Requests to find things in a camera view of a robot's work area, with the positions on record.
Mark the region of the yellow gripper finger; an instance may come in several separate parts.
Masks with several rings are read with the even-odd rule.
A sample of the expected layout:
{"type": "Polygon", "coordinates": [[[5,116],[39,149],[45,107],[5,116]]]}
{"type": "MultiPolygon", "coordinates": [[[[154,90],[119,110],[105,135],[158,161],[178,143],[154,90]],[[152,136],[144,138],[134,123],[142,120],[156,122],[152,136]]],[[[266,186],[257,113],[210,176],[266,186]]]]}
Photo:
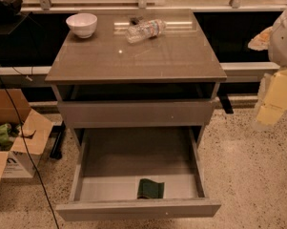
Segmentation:
{"type": "Polygon", "coordinates": [[[270,42],[270,35],[273,28],[268,27],[261,33],[256,35],[249,43],[248,48],[254,51],[264,51],[268,49],[270,42]]]}
{"type": "Polygon", "coordinates": [[[287,111],[287,68],[274,74],[264,74],[258,90],[256,121],[275,125],[287,111]]]}

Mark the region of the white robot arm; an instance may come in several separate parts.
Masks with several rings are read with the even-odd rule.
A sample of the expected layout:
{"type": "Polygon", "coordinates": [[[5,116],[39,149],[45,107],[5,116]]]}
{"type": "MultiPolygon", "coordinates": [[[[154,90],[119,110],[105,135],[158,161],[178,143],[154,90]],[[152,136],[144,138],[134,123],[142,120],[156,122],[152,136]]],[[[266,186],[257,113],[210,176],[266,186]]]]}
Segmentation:
{"type": "Polygon", "coordinates": [[[279,70],[273,75],[264,74],[255,106],[256,122],[271,127],[287,111],[287,8],[271,27],[248,43],[248,48],[267,50],[269,60],[279,65],[279,70]]]}

